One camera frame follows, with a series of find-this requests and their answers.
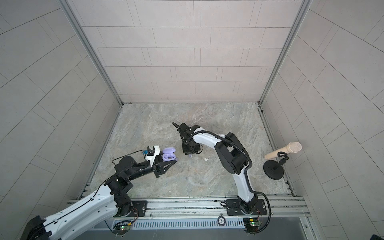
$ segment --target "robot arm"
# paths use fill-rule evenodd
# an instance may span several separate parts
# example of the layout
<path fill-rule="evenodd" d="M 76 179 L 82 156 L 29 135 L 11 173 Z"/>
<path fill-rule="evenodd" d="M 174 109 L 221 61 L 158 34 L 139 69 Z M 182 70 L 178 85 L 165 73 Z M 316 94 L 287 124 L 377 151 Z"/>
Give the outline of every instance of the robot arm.
<path fill-rule="evenodd" d="M 87 197 L 68 208 L 41 219 L 31 219 L 21 240 L 72 240 L 116 214 L 125 217 L 133 208 L 127 192 L 131 180 L 153 172 L 156 177 L 167 172 L 176 160 L 164 161 L 159 146 L 149 146 L 144 162 L 137 163 L 131 156 L 123 157 L 115 165 L 116 173 Z"/>
<path fill-rule="evenodd" d="M 245 154 L 247 151 L 237 139 L 235 134 L 228 133 L 223 134 L 210 134 L 204 130 L 204 128 L 194 125 L 192 127 L 187 126 L 185 123 L 177 125 L 172 123 L 180 134 L 182 139 L 182 148 L 185 154 L 198 153 L 200 151 L 200 144 L 204 144 L 210 148 L 216 150 L 216 153 L 221 161 L 223 167 L 232 174 L 233 179 L 237 187 L 237 195 L 240 200 L 240 208 L 246 214 L 250 214 L 255 211 L 254 207 L 258 200 L 257 195 L 252 193 L 252 188 L 248 186 L 248 176 L 245 174 L 245 170 L 249 165 L 247 157 L 242 154 L 238 149 L 228 149 L 230 144 L 218 139 L 216 136 L 227 139 L 229 142 L 236 144 Z"/>

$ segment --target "marble floor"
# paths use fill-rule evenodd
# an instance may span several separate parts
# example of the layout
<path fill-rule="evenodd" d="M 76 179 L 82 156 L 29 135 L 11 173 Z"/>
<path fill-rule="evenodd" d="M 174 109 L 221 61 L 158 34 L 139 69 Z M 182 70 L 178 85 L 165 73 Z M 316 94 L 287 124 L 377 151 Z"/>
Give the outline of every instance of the marble floor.
<path fill-rule="evenodd" d="M 130 197 L 237 195 L 233 177 L 222 167 L 216 151 L 204 147 L 201 154 L 184 155 L 180 136 L 172 122 L 197 124 L 217 134 L 234 133 L 253 161 L 248 171 L 253 188 L 266 194 L 290 193 L 283 179 L 269 179 L 263 172 L 263 157 L 272 148 L 254 103 L 124 105 L 91 181 L 91 190 L 96 190 L 102 181 L 114 174 L 112 159 L 146 150 L 149 145 L 159 145 L 161 150 L 175 147 L 178 162 L 159 178 L 151 173 L 132 180 L 134 187 L 128 192 Z M 136 153 L 132 157 L 142 162 L 141 155 Z"/>

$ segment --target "microphone grille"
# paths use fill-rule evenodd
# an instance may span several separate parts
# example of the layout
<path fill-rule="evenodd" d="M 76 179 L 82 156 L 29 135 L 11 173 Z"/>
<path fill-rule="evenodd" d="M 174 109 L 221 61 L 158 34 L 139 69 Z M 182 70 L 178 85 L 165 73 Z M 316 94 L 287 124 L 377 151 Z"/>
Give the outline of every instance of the microphone grille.
<path fill-rule="evenodd" d="M 303 148 L 299 142 L 290 142 L 288 145 L 294 153 L 299 152 Z"/>

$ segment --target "black round base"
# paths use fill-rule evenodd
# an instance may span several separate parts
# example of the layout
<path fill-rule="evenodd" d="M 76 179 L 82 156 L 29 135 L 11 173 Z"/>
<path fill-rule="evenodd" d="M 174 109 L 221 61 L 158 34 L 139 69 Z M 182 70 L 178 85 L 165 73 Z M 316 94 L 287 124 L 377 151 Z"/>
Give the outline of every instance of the black round base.
<path fill-rule="evenodd" d="M 263 169 L 264 169 L 265 174 L 273 180 L 279 180 L 280 178 L 282 178 L 284 176 L 283 167 L 278 162 L 276 162 L 275 160 L 266 161 L 264 163 Z"/>

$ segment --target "gray tile wall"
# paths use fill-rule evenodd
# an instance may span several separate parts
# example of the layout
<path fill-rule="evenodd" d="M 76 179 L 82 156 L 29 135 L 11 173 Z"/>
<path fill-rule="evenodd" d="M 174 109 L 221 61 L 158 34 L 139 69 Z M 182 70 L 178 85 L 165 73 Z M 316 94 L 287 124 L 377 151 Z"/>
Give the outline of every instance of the gray tile wall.
<path fill-rule="evenodd" d="M 383 1 L 313 0 L 263 104 L 323 239 L 384 236 L 383 32 Z"/>
<path fill-rule="evenodd" d="M 258 101 L 301 4 L 68 2 L 123 102 Z"/>
<path fill-rule="evenodd" d="M 0 4 L 0 235 L 85 186 L 119 104 L 55 0 Z"/>

